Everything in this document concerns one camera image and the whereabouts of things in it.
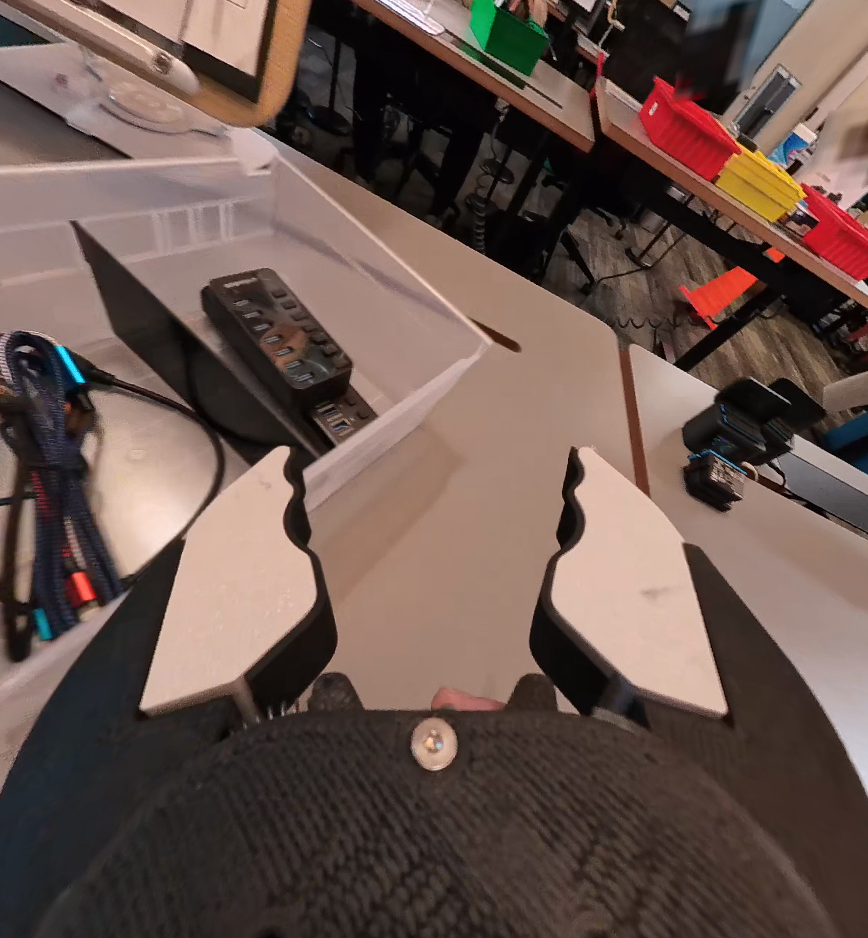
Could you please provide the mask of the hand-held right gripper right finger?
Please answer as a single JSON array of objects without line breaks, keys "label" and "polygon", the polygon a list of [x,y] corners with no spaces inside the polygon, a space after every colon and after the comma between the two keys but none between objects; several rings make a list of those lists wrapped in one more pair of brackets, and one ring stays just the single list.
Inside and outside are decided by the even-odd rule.
[{"label": "hand-held right gripper right finger", "polygon": [[687,546],[594,448],[572,448],[557,550],[529,634],[541,671],[579,714],[646,724],[646,704],[721,721],[729,704]]}]

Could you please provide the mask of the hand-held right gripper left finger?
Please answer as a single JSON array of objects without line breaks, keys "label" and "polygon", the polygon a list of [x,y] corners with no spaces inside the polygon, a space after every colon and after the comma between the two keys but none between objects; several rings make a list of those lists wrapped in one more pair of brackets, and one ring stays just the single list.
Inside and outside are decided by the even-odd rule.
[{"label": "hand-held right gripper left finger", "polygon": [[229,701],[246,724],[286,714],[329,665],[337,627],[310,546],[301,453],[281,447],[185,536],[139,708]]}]

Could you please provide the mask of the black multi-port USB hub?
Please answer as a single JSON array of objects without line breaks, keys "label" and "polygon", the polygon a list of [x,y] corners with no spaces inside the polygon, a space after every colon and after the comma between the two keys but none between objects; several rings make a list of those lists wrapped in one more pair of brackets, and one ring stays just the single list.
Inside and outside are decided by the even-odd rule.
[{"label": "black multi-port USB hub", "polygon": [[352,360],[272,269],[214,278],[200,301],[227,345],[285,409],[307,414],[349,390]]},{"label": "black multi-port USB hub", "polygon": [[311,422],[333,447],[341,446],[377,417],[376,411],[352,387],[315,406],[309,414]]}]

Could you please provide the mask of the clear plastic storage bin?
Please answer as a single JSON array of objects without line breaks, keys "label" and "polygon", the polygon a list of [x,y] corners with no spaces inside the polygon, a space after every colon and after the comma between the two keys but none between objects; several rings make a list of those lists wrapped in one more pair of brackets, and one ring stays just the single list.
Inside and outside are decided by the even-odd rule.
[{"label": "clear plastic storage bin", "polygon": [[311,464],[300,451],[310,523],[419,428],[490,345],[282,158],[253,175],[207,158],[0,167],[0,332],[24,326],[98,364],[121,363],[105,354],[133,356],[164,382],[116,337],[74,220],[266,401],[271,394],[254,387],[261,382],[201,310],[212,279],[272,269],[340,344],[350,382],[378,417]]}]

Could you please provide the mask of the white side desk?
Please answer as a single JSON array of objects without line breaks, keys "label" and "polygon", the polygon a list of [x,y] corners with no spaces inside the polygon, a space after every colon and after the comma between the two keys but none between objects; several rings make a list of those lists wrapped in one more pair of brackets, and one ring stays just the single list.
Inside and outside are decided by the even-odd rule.
[{"label": "white side desk", "polygon": [[697,545],[802,675],[841,738],[868,798],[868,541],[749,481],[717,512],[686,494],[681,428],[714,389],[631,345],[641,485]]}]

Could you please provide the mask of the black desk mat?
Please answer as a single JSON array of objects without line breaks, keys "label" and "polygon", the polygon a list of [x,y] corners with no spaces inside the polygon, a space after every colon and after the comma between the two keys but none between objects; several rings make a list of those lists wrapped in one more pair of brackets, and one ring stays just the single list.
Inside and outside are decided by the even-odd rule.
[{"label": "black desk mat", "polygon": [[868,494],[793,453],[780,456],[775,464],[787,489],[807,507],[868,535]]}]

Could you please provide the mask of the person's right hand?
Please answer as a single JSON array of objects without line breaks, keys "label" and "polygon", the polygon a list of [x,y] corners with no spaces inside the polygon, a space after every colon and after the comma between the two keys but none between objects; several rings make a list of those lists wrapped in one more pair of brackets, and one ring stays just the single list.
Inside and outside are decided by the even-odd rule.
[{"label": "person's right hand", "polygon": [[430,704],[433,711],[456,712],[497,712],[503,710],[505,706],[506,704],[502,701],[477,696],[452,687],[440,687]]}]

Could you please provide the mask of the small black charger block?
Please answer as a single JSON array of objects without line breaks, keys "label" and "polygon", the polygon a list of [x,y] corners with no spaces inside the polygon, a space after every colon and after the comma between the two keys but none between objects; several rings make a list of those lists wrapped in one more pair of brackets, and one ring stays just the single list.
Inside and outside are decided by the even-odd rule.
[{"label": "small black charger block", "polygon": [[742,501],[747,480],[758,479],[759,473],[752,464],[732,463],[712,450],[690,455],[682,469],[686,493],[721,513]]}]

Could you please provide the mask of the black bin divider panel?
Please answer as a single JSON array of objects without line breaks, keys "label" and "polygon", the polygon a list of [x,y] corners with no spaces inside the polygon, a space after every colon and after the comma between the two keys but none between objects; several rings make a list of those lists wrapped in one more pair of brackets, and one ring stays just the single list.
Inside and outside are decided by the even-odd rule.
[{"label": "black bin divider panel", "polygon": [[306,465],[328,453],[302,418],[258,396],[79,221],[71,224],[116,337],[247,463],[282,446],[300,448]]}]

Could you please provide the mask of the yellow plastic bin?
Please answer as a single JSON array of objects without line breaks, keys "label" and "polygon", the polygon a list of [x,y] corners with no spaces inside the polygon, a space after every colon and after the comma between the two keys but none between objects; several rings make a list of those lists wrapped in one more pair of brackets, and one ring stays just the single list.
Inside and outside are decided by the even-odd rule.
[{"label": "yellow plastic bin", "polygon": [[716,187],[770,223],[791,216],[805,199],[803,187],[757,150],[741,147],[723,166]]}]

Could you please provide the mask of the wooden top work table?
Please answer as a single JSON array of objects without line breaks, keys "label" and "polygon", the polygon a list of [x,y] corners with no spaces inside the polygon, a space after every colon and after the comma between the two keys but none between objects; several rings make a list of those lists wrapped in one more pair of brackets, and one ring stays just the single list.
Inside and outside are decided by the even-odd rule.
[{"label": "wooden top work table", "polygon": [[[602,133],[645,166],[634,174],[631,181],[640,202],[733,266],[748,271],[763,285],[758,294],[680,355],[675,363],[678,368],[687,372],[695,369],[747,325],[760,319],[779,300],[799,299],[801,304],[824,311],[827,299],[843,296],[868,310],[868,285],[865,282],[854,281],[793,240],[782,228],[759,217],[656,147],[643,129],[639,110],[613,83],[599,79],[595,92]],[[703,205],[715,209],[720,216],[728,218],[758,241],[738,239],[672,198],[667,193],[669,184],[692,194]]]},{"label": "wooden top work table", "polygon": [[438,34],[423,25],[423,2],[353,5],[384,23],[413,50],[437,59],[570,146],[583,153],[594,146],[590,92],[543,61],[525,75],[487,53],[473,32],[471,10],[461,3],[432,2],[426,20],[441,27]]}]

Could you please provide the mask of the blue patterned cup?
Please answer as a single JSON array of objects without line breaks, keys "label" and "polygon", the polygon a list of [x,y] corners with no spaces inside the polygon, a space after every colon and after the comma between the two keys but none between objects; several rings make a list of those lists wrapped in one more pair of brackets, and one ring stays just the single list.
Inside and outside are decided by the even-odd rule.
[{"label": "blue patterned cup", "polygon": [[788,170],[795,162],[802,162],[810,147],[815,145],[818,134],[799,123],[775,147],[768,151],[769,160]]}]

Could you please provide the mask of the wood framed monitor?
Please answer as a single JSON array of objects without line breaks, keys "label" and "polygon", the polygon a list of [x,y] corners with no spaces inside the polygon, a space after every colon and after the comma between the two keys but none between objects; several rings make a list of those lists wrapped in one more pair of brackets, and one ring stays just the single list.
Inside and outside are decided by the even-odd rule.
[{"label": "wood framed monitor", "polygon": [[285,106],[307,1],[5,1],[208,117],[258,127]]}]

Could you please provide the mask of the white monitor stand base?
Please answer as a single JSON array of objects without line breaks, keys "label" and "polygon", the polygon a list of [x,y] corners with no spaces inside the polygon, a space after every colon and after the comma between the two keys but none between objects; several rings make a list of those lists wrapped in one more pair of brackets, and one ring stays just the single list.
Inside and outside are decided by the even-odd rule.
[{"label": "white monitor stand base", "polygon": [[236,159],[255,174],[278,157],[270,136],[212,118],[73,42],[1,47],[0,82],[130,158]]}]

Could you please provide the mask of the green plastic bin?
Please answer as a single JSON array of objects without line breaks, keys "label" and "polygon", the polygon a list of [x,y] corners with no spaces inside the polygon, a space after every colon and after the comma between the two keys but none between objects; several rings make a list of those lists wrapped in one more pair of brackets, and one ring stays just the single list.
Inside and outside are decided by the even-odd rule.
[{"label": "green plastic bin", "polygon": [[470,29],[483,51],[530,77],[549,46],[547,5],[531,1],[472,1]]}]

